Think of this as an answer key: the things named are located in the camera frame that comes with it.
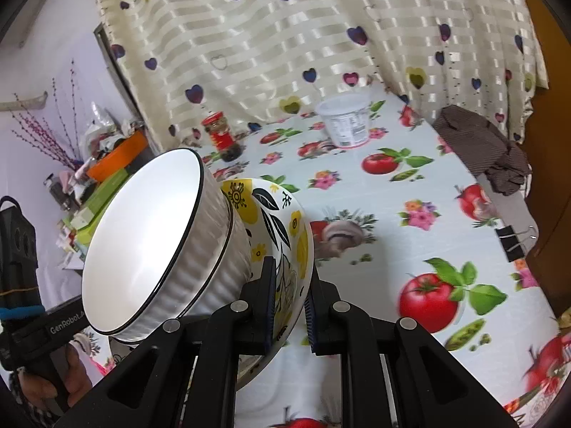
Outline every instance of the glass jar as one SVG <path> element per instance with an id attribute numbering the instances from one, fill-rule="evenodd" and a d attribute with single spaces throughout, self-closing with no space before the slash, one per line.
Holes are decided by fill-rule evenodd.
<path id="1" fill-rule="evenodd" d="M 202 125 L 224 162 L 229 163 L 242 154 L 242 147 L 234 140 L 222 111 L 208 116 Z"/>

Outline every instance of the white ribbed bowl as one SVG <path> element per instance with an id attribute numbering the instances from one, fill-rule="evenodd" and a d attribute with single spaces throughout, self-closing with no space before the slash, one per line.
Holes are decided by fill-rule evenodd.
<path id="1" fill-rule="evenodd" d="M 189 304 L 205 304 L 202 311 L 222 298 L 224 304 L 237 299 L 250 252 L 241 221 L 230 227 L 229 214 L 219 184 L 194 151 L 169 151 L 142 167 L 112 200 L 89 247 L 82 297 L 92 327 L 140 341 Z M 240 254 L 239 267 L 218 274 L 223 250 Z M 232 276 L 236 287 L 229 286 Z M 218 277 L 222 283 L 211 285 Z M 203 298 L 209 291 L 221 297 Z"/>

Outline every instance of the binder clip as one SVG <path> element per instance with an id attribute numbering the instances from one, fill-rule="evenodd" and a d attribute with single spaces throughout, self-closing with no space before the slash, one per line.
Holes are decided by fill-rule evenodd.
<path id="1" fill-rule="evenodd" d="M 513 262 L 516 259 L 521 259 L 527 255 L 527 248 L 525 247 L 524 241 L 526 240 L 537 240 L 537 229 L 530 225 L 525 231 L 519 231 L 515 233 L 513 227 L 508 225 L 507 227 L 497 228 L 496 234 L 500 239 L 501 245 L 504 248 L 505 255 L 509 262 Z M 519 235 L 527 236 L 520 241 Z"/>

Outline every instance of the nutrition label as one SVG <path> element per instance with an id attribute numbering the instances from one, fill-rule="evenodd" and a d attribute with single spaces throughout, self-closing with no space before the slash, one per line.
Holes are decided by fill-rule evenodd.
<path id="1" fill-rule="evenodd" d="M 328 117 L 325 127 L 339 148 L 353 148 L 369 140 L 368 111 Z"/>

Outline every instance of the blue strap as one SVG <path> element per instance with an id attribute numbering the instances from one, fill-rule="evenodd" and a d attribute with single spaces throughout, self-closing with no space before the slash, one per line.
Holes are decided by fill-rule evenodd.
<path id="1" fill-rule="evenodd" d="M 46 311 L 44 306 L 27 306 L 7 309 L 0 307 L 0 320 L 27 319 L 43 314 Z"/>

